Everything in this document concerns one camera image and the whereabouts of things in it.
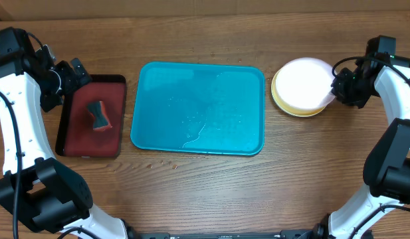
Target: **wall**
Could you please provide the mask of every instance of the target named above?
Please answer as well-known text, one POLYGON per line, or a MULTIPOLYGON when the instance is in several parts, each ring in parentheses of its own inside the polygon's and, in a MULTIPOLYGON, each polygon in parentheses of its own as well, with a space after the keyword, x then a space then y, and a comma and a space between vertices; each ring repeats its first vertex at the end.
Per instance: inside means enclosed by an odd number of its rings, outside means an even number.
POLYGON ((410 0, 0 0, 2 21, 410 10, 410 0))

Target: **table surface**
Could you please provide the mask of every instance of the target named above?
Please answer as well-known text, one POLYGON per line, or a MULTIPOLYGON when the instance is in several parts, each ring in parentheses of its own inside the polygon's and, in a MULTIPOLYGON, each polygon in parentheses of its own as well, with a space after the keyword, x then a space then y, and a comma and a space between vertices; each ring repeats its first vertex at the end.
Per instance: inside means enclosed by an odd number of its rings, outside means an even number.
MULTIPOLYGON (((364 109, 337 102, 312 118, 294 118, 271 98, 275 72, 310 56, 334 64, 364 54, 368 39, 397 38, 410 58, 410 11, 156 17, 0 22, 49 44, 59 60, 78 57, 91 74, 128 82, 122 150, 117 159, 57 157, 81 174, 94 202, 139 232, 277 232, 312 228, 362 184, 364 161, 387 128, 381 100, 364 109), (265 145, 254 157, 145 151, 130 141, 143 65, 151 61, 255 66, 266 77, 265 145)), ((354 67, 353 62, 345 64, 354 67)), ((54 149, 61 107, 43 114, 54 149)), ((0 178, 3 144, 0 130, 0 178)), ((410 213, 394 211, 376 238, 410 238, 410 213)), ((56 238, 20 227, 21 238, 56 238)), ((0 207, 0 238, 12 238, 0 207)))

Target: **wooden table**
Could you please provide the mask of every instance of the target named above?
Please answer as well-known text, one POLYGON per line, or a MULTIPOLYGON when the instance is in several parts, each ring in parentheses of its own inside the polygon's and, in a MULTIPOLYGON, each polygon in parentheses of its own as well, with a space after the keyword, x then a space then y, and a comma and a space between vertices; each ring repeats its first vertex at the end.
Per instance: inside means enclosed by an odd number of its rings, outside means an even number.
MULTIPOLYGON (((97 205, 139 232, 312 228, 359 189, 364 161, 387 120, 378 98, 361 110, 334 102, 315 117, 291 117, 272 101, 274 73, 303 56, 330 64, 361 56, 367 40, 378 35, 396 37, 397 54, 410 58, 410 11, 0 22, 0 29, 10 26, 34 33, 59 60, 79 57, 91 74, 126 77, 120 156, 57 158, 85 178, 97 205), (154 60, 260 68, 266 76, 264 149, 255 157, 231 157, 133 146, 138 74, 154 60)), ((44 114, 53 149, 60 113, 44 114)), ((0 129, 0 178, 3 152, 0 129)), ((373 229, 376 238, 410 238, 410 213, 392 212, 373 229)), ((20 235, 56 238, 24 226, 20 235)), ((11 215, 1 207, 0 238, 12 238, 11 215)))

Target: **teal tray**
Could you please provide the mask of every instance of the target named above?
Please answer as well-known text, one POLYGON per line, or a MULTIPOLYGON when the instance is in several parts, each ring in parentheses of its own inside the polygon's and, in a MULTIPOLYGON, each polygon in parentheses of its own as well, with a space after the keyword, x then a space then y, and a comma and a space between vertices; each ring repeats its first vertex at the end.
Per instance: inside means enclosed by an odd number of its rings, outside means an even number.
POLYGON ((255 155, 264 101, 257 68, 151 62, 140 72, 131 140, 141 149, 255 155))

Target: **yellow rim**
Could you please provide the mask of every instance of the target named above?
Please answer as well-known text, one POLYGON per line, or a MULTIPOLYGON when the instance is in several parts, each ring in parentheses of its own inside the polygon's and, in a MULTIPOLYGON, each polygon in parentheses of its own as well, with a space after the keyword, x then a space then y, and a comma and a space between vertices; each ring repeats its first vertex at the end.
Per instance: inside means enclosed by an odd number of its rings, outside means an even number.
POLYGON ((313 110, 313 111, 305 111, 305 110, 298 110, 293 107, 290 107, 286 102, 284 102, 280 96, 277 94, 276 91, 276 79, 277 75, 280 72, 280 70, 274 75, 272 78, 271 82, 271 94, 272 94, 272 99, 274 102, 276 102, 277 106, 282 109, 284 112, 292 115, 292 116, 297 116, 297 117, 310 117, 310 116, 315 116, 316 114, 322 112, 325 107, 320 108, 318 110, 313 110))

